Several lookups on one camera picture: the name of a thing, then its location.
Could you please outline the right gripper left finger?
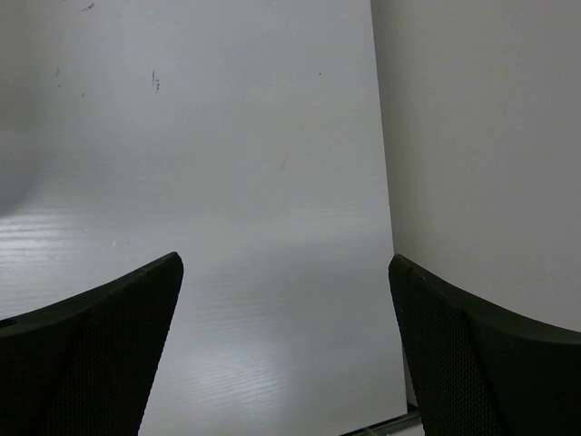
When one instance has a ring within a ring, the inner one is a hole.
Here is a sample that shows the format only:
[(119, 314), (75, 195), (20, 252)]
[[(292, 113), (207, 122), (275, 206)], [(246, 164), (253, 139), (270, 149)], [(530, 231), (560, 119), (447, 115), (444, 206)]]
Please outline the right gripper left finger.
[(4, 435), (135, 435), (182, 286), (168, 253), (92, 290), (1, 321)]

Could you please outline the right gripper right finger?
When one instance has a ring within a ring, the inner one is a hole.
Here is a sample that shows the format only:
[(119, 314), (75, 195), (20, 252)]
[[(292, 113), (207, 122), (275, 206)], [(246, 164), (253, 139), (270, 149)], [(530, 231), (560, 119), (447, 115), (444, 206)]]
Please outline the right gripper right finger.
[(579, 332), (504, 309), (400, 254), (389, 288), (427, 435), (579, 434)]

